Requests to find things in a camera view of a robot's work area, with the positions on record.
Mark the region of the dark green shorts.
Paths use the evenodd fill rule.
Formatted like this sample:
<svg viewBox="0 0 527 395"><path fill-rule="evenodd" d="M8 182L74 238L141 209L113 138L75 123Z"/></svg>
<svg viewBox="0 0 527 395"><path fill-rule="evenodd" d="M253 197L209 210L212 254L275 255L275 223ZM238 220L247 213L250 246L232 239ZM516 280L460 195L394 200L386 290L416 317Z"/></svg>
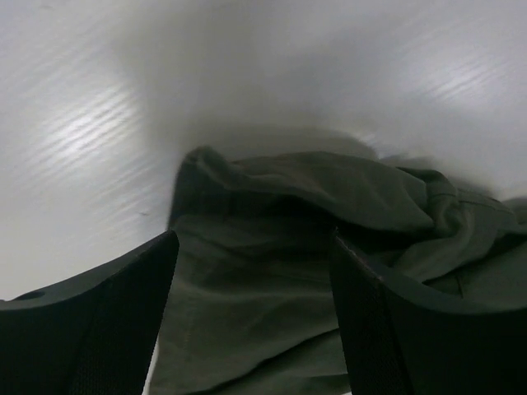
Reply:
<svg viewBox="0 0 527 395"><path fill-rule="evenodd" d="M526 208L435 170L330 152L184 159L180 242L153 394L344 394L329 279L333 232L415 281L500 308L526 304Z"/></svg>

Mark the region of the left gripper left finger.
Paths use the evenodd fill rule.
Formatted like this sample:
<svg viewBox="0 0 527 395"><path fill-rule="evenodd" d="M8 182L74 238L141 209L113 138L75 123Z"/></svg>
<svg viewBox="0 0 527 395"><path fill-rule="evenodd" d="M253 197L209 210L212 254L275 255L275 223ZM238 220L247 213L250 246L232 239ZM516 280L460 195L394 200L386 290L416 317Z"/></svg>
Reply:
<svg viewBox="0 0 527 395"><path fill-rule="evenodd" d="M141 394L175 271L174 231L1 303L3 394Z"/></svg>

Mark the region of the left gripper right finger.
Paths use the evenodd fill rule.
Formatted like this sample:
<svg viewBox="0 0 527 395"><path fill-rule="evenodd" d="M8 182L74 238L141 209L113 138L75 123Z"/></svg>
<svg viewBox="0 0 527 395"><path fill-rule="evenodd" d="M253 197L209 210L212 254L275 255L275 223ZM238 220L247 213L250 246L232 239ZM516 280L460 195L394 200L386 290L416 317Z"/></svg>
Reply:
<svg viewBox="0 0 527 395"><path fill-rule="evenodd" d="M340 232L329 274L352 393L525 393L525 309L439 292L364 254Z"/></svg>

